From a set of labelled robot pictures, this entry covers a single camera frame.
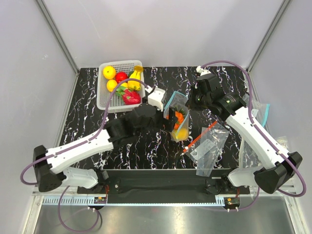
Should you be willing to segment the orange toy tangerine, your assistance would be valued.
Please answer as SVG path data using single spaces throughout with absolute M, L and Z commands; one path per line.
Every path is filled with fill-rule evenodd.
M 176 124 L 181 125 L 185 119 L 184 114 L 179 111 L 175 111 L 175 117 L 177 118 Z

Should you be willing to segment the yellow toy mango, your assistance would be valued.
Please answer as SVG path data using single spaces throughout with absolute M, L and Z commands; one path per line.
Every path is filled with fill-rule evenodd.
M 178 142 L 178 141 L 184 141 L 188 138 L 189 136 L 189 131 L 188 129 L 181 128 L 179 131 L 173 131 L 172 132 L 172 138 Z

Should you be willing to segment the teal zipper clear bag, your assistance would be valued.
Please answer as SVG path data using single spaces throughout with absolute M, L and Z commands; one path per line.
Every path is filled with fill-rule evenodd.
M 174 129 L 171 131 L 171 138 L 175 142 L 185 141 L 189 136 L 189 109 L 186 107 L 188 98 L 178 92 L 174 91 L 171 98 L 164 109 L 164 116 L 169 118 L 169 110 L 173 109 L 177 121 Z

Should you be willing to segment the white plastic fruit basket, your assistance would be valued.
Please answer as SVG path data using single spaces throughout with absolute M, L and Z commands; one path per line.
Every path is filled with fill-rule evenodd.
M 142 66 L 142 62 L 140 60 L 123 60 L 123 61 L 107 62 L 99 66 L 97 78 L 97 107 L 100 110 L 105 110 L 106 103 L 109 100 L 109 96 L 111 94 L 111 92 L 107 90 L 106 86 L 108 79 L 106 79 L 103 75 L 103 69 L 106 66 L 114 67 L 117 73 L 118 72 L 129 73 L 134 71 L 135 66 Z M 126 105 L 122 97 L 119 97 L 118 95 L 114 94 L 110 99 L 108 113 L 128 112 L 138 107 L 141 103 L 142 102 L 140 102 L 139 104 Z

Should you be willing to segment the red toy apple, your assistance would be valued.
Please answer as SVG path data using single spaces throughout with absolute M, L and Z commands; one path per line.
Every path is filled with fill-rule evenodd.
M 125 72 L 118 72 L 115 76 L 115 80 L 117 83 L 120 83 L 127 78 L 128 78 L 128 74 Z

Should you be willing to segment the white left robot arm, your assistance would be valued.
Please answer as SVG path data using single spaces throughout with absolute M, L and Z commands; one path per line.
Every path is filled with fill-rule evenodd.
M 73 168 L 72 164 L 95 154 L 111 151 L 136 141 L 141 133 L 158 128 L 172 131 L 177 121 L 172 107 L 164 114 L 155 106 L 143 103 L 120 118 L 112 119 L 98 131 L 56 148 L 43 145 L 34 149 L 34 171 L 40 192 L 60 186 L 83 187 L 100 193 L 105 178 L 95 169 Z

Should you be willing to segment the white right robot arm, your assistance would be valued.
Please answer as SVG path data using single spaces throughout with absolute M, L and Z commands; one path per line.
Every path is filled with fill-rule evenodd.
M 273 194 L 297 172 L 302 156 L 290 153 L 270 136 L 249 113 L 246 102 L 236 93 L 224 93 L 218 77 L 211 72 L 199 73 L 186 106 L 194 111 L 209 109 L 242 136 L 261 162 L 259 167 L 231 171 L 221 181 L 226 193 L 233 193 L 240 186 L 258 186 Z

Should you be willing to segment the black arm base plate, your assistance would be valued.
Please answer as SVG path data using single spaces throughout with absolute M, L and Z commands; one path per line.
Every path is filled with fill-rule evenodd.
M 249 188 L 231 188 L 224 182 L 228 169 L 213 170 L 211 177 L 195 174 L 194 169 L 107 170 L 92 189 L 78 187 L 79 194 L 108 194 L 108 202 L 129 204 L 213 203 L 216 195 L 236 196 Z

